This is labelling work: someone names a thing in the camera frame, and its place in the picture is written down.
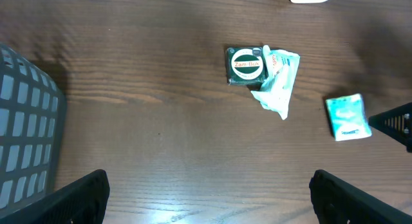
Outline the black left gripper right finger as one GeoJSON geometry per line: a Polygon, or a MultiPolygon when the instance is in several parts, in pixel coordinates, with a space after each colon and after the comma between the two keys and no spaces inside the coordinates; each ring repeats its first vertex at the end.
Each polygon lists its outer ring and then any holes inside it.
{"type": "Polygon", "coordinates": [[[309,183],[311,202],[320,224],[403,224],[411,216],[340,178],[319,169],[309,183]]]}

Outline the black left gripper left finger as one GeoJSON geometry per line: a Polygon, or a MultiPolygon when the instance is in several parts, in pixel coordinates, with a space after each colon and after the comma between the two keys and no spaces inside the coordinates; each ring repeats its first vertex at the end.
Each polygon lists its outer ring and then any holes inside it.
{"type": "Polygon", "coordinates": [[[98,169],[1,218],[1,224],[101,224],[106,213],[109,193],[106,171],[98,169]]]}

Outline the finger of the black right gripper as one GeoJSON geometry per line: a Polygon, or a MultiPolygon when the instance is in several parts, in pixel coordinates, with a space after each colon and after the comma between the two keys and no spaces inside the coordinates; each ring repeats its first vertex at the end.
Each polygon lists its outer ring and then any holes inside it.
{"type": "Polygon", "coordinates": [[[411,103],[369,117],[368,124],[411,152],[411,103]]]}

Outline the small green tissue packet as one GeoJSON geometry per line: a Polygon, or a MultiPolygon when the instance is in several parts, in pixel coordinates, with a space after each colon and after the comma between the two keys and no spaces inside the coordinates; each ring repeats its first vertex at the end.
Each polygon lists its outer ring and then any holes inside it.
{"type": "Polygon", "coordinates": [[[372,136],[360,93],[326,99],[326,108],[337,142],[372,136]]]}

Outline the green tissue pack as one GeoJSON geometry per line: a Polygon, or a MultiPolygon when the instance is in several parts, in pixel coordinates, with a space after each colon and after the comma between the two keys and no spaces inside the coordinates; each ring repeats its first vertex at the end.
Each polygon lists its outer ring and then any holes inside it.
{"type": "Polygon", "coordinates": [[[263,59],[267,78],[260,89],[252,90],[251,94],[264,109],[274,111],[282,120],[286,120],[300,55],[286,50],[271,50],[268,45],[264,45],[263,59]]]}

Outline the round black red tin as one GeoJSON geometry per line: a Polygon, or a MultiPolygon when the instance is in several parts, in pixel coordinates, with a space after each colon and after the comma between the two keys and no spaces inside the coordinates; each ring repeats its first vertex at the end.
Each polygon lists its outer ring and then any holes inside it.
{"type": "Polygon", "coordinates": [[[266,79],[262,47],[231,47],[226,49],[225,56],[229,85],[257,85],[266,79]]]}

